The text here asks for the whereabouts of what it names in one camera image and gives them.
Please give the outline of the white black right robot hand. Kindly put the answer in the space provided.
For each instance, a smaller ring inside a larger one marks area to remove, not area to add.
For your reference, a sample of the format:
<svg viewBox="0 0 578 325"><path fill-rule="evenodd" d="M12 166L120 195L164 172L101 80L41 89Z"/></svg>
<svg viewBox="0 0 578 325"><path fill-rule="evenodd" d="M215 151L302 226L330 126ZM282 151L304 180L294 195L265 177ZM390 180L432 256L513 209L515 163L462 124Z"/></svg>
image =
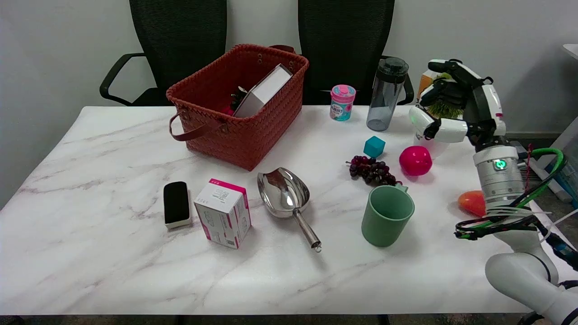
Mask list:
<svg viewBox="0 0 578 325"><path fill-rule="evenodd" d="M449 144L467 139L476 152L508 144L502 106L491 77L480 77L457 59L433 59L428 69L450 78L434 80L410 109L409 119L417 134ZM459 109L462 119L434 117L430 111L435 104Z"/></svg>

